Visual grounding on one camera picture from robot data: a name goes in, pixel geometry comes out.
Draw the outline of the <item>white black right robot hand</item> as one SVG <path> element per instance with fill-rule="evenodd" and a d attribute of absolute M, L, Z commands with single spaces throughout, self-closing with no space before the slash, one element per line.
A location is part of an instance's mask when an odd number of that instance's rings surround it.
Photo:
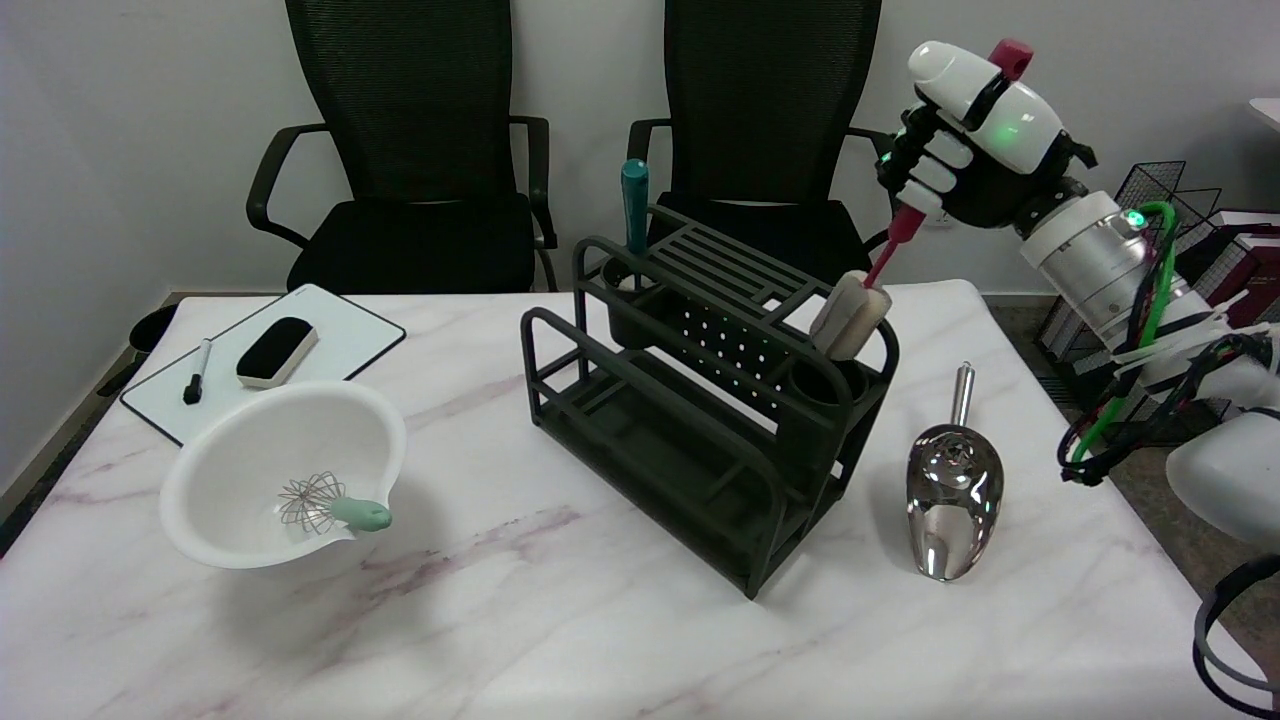
<path fill-rule="evenodd" d="M 1075 141 L 1059 114 L 1021 82 L 1033 51 L 1002 41 L 988 58 L 940 41 L 908 60 L 916 102 L 877 163 L 879 183 L 897 204 L 893 242 L 927 219 L 947 215 L 983 229 L 1030 222 L 1083 188 L 1073 161 L 1094 168 L 1094 150 Z"/>

